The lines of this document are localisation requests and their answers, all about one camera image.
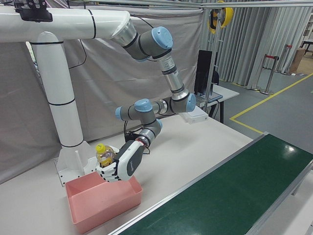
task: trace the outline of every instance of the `green conveyor belt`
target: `green conveyor belt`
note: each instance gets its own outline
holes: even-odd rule
[[[122,235],[244,235],[313,159],[266,135]]]

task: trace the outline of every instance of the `white pipe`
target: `white pipe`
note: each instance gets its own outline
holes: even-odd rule
[[[83,141],[76,102],[67,105],[50,105],[60,142],[63,146],[76,146]]]
[[[58,41],[69,39],[111,39],[130,19],[127,11],[47,8],[52,22],[23,21],[12,6],[0,7],[0,43],[40,42],[38,36],[47,31]]]
[[[38,40],[58,41],[50,32],[41,33]],[[83,133],[62,44],[33,45],[33,48],[60,142],[64,146],[78,145]]]
[[[50,32],[38,36],[40,42],[58,42]],[[49,103],[64,104],[74,99],[63,44],[32,45]]]

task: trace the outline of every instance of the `yellow bottle cap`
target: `yellow bottle cap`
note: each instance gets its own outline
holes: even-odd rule
[[[102,143],[97,144],[96,151],[99,154],[104,153],[106,151],[106,146],[104,144],[102,144]]]

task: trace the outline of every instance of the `desk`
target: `desk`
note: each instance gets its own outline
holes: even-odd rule
[[[306,54],[307,52],[312,52],[313,53],[313,51],[309,50],[310,45],[313,44],[313,40],[308,39],[308,40],[302,41],[302,44],[301,44],[300,47],[303,48],[303,46],[305,44],[308,44],[308,47],[305,49],[305,53],[304,54]]]
[[[135,172],[143,188],[141,204],[88,235],[109,234],[252,141],[211,118],[189,125],[176,115],[162,123],[151,154]],[[123,141],[118,135],[102,142],[120,147]],[[0,208],[0,234],[78,234],[53,160],[1,184]]]
[[[218,99],[218,101],[213,101],[209,102],[207,104],[207,107],[211,107],[211,110],[209,112],[209,117],[211,118],[213,116],[214,110],[216,108],[216,105],[219,103],[220,104],[220,122],[224,123],[224,101],[231,99],[235,96],[238,96],[238,92],[234,92],[232,90],[229,90],[227,88],[218,86],[218,85],[213,85],[213,92],[217,94],[221,94],[223,97]],[[204,102],[197,104],[200,108],[204,107]]]

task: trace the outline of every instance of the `cardboard box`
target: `cardboard box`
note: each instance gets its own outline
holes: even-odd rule
[[[293,72],[297,71],[299,64],[300,64],[300,61],[302,60],[302,58],[304,56],[304,53],[305,53],[304,48],[298,48],[297,49],[297,52],[295,53],[292,64],[289,67],[289,73],[293,73]]]

